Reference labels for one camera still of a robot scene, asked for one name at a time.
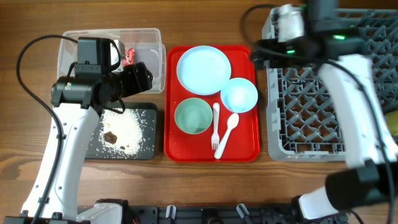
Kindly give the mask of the white plastic fork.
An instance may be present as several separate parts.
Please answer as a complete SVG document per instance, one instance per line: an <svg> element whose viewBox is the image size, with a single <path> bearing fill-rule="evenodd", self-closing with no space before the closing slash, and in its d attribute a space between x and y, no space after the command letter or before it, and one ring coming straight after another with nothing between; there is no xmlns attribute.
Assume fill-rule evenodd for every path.
<svg viewBox="0 0 398 224"><path fill-rule="evenodd" d="M217 150L218 145L220 143L220 137L218 134L219 118L220 118L220 104L214 103L213 104L213 134L211 136L211 148L214 151Z"/></svg>

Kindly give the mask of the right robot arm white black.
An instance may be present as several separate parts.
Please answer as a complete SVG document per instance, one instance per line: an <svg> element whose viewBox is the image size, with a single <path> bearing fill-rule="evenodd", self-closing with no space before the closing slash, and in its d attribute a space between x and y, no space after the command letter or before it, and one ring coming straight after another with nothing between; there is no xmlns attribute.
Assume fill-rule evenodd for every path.
<svg viewBox="0 0 398 224"><path fill-rule="evenodd" d="M251 42L259 69L314 64L330 94L343 134L347 169L330 174L323 187L296 196L289 220L311 223L354 208L386 202L387 222L397 198L397 144L387 127L359 29L338 16L336 1L279 6L278 35Z"/></svg>

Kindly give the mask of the light blue bowl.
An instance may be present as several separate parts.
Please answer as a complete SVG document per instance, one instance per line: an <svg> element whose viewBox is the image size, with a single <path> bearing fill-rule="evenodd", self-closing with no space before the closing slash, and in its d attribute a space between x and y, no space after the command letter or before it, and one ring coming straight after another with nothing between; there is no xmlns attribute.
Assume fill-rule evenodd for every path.
<svg viewBox="0 0 398 224"><path fill-rule="evenodd" d="M221 89L221 102L233 113L246 113L252 110L258 101L256 86L245 78L232 78Z"/></svg>

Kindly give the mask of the red snack wrapper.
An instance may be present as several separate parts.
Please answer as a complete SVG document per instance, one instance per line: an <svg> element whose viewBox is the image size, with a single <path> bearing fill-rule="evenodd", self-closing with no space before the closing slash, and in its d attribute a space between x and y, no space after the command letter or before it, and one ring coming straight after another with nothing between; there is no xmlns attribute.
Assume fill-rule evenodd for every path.
<svg viewBox="0 0 398 224"><path fill-rule="evenodd" d="M132 65L134 63L135 53L136 52L134 48L129 48L125 50L125 57L121 62L124 67Z"/></svg>

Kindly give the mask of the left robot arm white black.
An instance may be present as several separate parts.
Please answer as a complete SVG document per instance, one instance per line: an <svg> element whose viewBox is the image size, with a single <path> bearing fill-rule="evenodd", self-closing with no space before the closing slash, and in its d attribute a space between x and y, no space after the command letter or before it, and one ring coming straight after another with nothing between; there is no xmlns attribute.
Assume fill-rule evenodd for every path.
<svg viewBox="0 0 398 224"><path fill-rule="evenodd" d="M75 43L77 60L53 84L52 106L27 88L16 64L19 84L51 115L52 127L34 187L20 215L6 216L5 223L136 222L127 200L101 199L78 213L78 187L86 149L106 104L150 90L153 76L142 62L117 71L122 57L112 62L111 50L118 47L112 39L80 37Z"/></svg>

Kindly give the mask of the red serving tray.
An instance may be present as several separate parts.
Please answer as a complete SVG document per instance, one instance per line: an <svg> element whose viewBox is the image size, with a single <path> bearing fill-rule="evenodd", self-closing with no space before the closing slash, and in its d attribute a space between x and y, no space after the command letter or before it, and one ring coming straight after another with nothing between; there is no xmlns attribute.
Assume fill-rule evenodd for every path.
<svg viewBox="0 0 398 224"><path fill-rule="evenodd" d="M167 54L167 69L165 81L165 119L164 119L164 152L174 162L181 163L222 163L222 162L251 162L261 151L261 137L259 133L259 117L257 106L239 115L239 123L228 139L223 155L220 159L214 157L211 148L210 126L200 134L187 134L180 130L175 122L177 106L187 98L200 98L209 106L220 104L220 122L218 133L223 136L227 129L227 120L232 115L221 102L220 94L199 96L190 93L180 84L177 78L177 63L180 57L191 45L181 45L172 48Z"/></svg>

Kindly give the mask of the clear plastic bin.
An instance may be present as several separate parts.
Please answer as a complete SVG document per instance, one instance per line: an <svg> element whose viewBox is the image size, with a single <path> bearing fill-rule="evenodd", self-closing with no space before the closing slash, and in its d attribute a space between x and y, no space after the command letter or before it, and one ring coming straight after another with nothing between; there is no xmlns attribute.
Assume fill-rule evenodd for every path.
<svg viewBox="0 0 398 224"><path fill-rule="evenodd" d="M166 78L166 50L162 44L160 30L157 28L70 30L63 36L75 40L79 37L108 38L122 42L126 50L133 48L134 64L144 62L153 75L152 89L144 93L163 92ZM70 64L76 60L77 46L62 39L58 52L57 79L65 76Z"/></svg>

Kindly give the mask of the light blue plate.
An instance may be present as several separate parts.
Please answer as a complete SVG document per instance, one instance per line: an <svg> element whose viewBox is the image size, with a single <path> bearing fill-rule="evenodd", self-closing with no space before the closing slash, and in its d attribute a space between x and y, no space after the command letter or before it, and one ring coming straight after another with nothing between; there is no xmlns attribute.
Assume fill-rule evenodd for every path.
<svg viewBox="0 0 398 224"><path fill-rule="evenodd" d="M188 49L177 62L177 78L190 93L215 94L231 78L232 68L227 56L219 49L200 45Z"/></svg>

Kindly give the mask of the grey dishwasher rack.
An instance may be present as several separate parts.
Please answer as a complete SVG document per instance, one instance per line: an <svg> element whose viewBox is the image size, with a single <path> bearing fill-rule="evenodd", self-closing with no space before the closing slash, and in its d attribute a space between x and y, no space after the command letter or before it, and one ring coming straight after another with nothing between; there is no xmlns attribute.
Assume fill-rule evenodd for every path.
<svg viewBox="0 0 398 224"><path fill-rule="evenodd" d="M376 92L385 114L397 111L397 10L339 9L359 28L373 60ZM330 96L310 67L269 68L266 108L268 152L273 160L342 161L343 138Z"/></svg>

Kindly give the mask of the yellow plastic cup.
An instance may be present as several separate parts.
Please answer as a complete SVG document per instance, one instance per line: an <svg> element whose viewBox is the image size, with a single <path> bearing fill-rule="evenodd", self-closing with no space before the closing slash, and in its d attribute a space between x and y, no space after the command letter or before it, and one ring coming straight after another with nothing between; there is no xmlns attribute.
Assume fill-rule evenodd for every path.
<svg viewBox="0 0 398 224"><path fill-rule="evenodd" d="M398 133L398 111L391 111L385 115L386 124L392 136Z"/></svg>

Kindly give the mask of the green bowl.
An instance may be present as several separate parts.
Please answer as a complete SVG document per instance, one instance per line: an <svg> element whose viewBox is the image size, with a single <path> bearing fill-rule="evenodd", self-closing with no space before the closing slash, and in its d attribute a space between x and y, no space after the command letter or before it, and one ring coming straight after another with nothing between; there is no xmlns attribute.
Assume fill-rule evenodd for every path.
<svg viewBox="0 0 398 224"><path fill-rule="evenodd" d="M187 98L179 103L174 113L177 127L187 134L206 131L213 121L210 105L200 98Z"/></svg>

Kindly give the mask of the white plastic spoon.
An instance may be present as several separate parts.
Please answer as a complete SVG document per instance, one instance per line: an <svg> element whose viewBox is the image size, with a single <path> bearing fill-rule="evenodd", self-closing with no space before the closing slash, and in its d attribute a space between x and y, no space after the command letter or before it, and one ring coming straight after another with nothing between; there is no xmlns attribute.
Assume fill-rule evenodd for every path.
<svg viewBox="0 0 398 224"><path fill-rule="evenodd" d="M224 149L228 142L229 135L231 131L238 125L239 123L239 115L237 113L233 113L227 120L227 130L214 154L215 159L220 159L223 155Z"/></svg>

